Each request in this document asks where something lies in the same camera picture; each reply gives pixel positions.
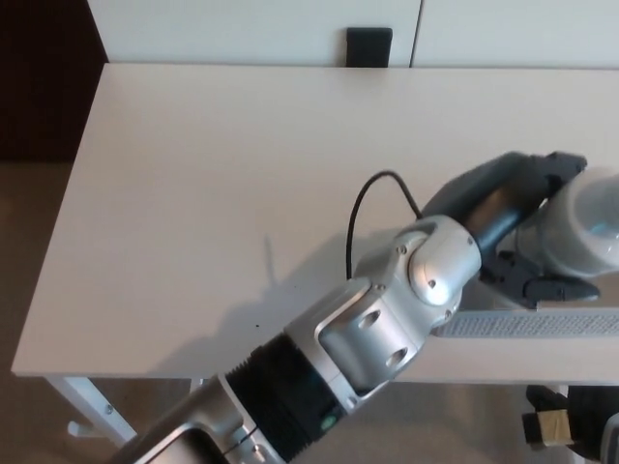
table leg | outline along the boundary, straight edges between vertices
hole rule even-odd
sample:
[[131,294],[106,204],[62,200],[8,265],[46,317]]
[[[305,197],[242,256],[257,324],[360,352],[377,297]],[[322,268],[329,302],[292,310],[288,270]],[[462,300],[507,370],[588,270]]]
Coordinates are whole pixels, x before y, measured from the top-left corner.
[[125,445],[135,436],[132,427],[88,378],[46,377],[46,380],[114,444]]

robotic arm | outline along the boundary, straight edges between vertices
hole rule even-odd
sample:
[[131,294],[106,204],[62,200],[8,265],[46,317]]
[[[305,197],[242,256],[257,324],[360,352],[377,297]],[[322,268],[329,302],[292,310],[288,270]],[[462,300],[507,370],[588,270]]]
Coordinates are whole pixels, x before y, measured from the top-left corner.
[[585,165],[566,154],[510,153],[452,180],[424,218],[365,256],[353,278],[110,464],[290,462],[394,380],[476,276],[530,308],[597,296],[578,276],[549,274],[544,260],[497,251]]

dark wall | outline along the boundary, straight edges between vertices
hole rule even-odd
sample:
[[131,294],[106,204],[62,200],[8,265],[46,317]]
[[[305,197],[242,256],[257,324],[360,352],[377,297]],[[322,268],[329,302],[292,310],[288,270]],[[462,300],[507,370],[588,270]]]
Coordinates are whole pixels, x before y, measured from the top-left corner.
[[73,160],[106,61],[87,0],[0,0],[0,160]]

gray textured strip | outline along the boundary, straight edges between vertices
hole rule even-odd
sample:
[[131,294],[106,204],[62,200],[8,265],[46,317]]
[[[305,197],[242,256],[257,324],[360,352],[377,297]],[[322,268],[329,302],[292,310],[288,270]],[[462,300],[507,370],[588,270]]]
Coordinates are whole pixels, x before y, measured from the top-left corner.
[[617,336],[619,308],[462,311],[435,334],[451,338]]

white cabinet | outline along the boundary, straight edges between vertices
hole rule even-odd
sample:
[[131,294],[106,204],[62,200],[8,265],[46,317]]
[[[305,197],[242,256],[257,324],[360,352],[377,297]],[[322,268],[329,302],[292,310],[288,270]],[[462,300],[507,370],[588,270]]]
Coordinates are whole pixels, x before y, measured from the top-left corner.
[[89,0],[111,62],[336,66],[344,30],[391,27],[410,63],[420,0]]
[[426,0],[414,66],[619,67],[616,0]]

